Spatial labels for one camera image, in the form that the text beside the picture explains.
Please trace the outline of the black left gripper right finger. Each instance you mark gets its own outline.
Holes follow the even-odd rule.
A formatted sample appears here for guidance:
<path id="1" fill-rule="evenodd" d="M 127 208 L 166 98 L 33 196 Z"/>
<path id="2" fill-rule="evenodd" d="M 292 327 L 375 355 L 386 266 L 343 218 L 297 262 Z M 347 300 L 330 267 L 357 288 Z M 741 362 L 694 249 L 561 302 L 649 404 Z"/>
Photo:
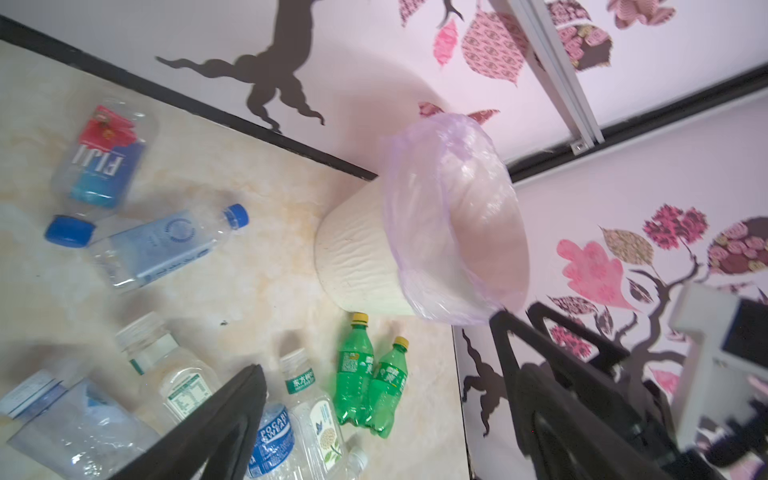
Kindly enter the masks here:
<path id="1" fill-rule="evenodd" d="M 664 479 L 551 377 L 532 365 L 516 374 L 513 423 L 538 479 Z"/>

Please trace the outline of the clear slim bottle white cap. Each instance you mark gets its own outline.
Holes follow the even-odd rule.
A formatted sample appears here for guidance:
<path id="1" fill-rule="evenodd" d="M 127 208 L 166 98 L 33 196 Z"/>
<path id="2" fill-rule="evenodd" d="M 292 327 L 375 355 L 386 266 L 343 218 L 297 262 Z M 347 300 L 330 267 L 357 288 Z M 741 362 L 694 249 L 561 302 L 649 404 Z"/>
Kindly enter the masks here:
<path id="1" fill-rule="evenodd" d="M 40 370 L 1 398 L 21 423 L 8 444 L 64 479 L 108 479 L 160 435 L 89 379 L 67 387 Z"/>

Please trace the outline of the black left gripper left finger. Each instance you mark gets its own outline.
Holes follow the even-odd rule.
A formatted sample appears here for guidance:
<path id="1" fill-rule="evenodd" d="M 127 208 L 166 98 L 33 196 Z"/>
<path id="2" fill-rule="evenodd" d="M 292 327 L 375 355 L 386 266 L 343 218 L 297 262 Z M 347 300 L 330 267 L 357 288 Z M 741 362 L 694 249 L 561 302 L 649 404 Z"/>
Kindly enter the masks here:
<path id="1" fill-rule="evenodd" d="M 267 398 L 264 371 L 249 365 L 113 477 L 242 479 Z"/>

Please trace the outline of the red blue label bottle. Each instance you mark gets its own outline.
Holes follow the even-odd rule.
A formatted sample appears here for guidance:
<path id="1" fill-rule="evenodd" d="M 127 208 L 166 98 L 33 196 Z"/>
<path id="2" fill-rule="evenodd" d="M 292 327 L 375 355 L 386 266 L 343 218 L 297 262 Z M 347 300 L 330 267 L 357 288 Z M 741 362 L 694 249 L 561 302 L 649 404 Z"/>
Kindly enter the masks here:
<path id="1" fill-rule="evenodd" d="M 99 102 L 52 177 L 58 210 L 45 240 L 87 247 L 97 224 L 121 208 L 157 131 L 148 110 L 116 98 Z"/>

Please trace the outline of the blue cap pale label bottle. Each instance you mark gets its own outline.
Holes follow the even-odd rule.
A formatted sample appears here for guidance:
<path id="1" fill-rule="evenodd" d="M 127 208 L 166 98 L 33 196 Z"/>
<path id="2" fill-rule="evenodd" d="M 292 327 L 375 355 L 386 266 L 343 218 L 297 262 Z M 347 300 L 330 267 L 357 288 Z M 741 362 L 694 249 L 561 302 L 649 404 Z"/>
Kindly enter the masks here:
<path id="1" fill-rule="evenodd" d="M 249 223 L 240 203 L 199 203 L 109 235 L 88 250 L 108 284 L 128 292 L 203 258 Z"/>

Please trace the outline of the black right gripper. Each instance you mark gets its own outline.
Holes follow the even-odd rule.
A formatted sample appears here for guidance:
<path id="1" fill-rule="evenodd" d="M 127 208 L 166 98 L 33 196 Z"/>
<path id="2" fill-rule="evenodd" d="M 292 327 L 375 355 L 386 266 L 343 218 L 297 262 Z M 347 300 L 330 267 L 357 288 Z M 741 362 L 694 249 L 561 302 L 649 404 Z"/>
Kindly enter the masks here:
<path id="1" fill-rule="evenodd" d="M 629 351 L 540 302 L 533 303 L 526 315 L 535 329 L 506 310 L 490 319 L 508 399 L 513 401 L 517 375 L 521 371 L 509 340 L 512 334 L 543 356 L 553 372 L 566 379 L 585 404 L 598 405 L 600 378 L 586 363 L 601 372 L 612 372 L 629 357 Z M 685 397 L 678 390 L 677 398 L 683 402 L 683 411 L 694 415 L 696 430 L 716 430 L 715 416 L 725 414 L 728 407 L 746 406 L 751 410 L 750 414 L 740 417 L 723 416 L 720 426 L 725 429 L 725 435 L 708 443 L 695 441 L 691 445 L 685 444 L 680 436 L 683 421 L 673 418 L 670 404 L 659 387 L 650 380 L 638 387 L 638 391 L 629 395 L 629 406 L 638 419 L 627 428 L 626 441 L 667 476 L 720 479 L 723 470 L 734 468 L 750 457 L 758 459 L 759 465 L 749 466 L 745 477 L 767 477 L 767 384 L 762 379 L 748 376 L 737 390 L 721 388 L 718 382 L 712 381 L 701 400 Z"/>

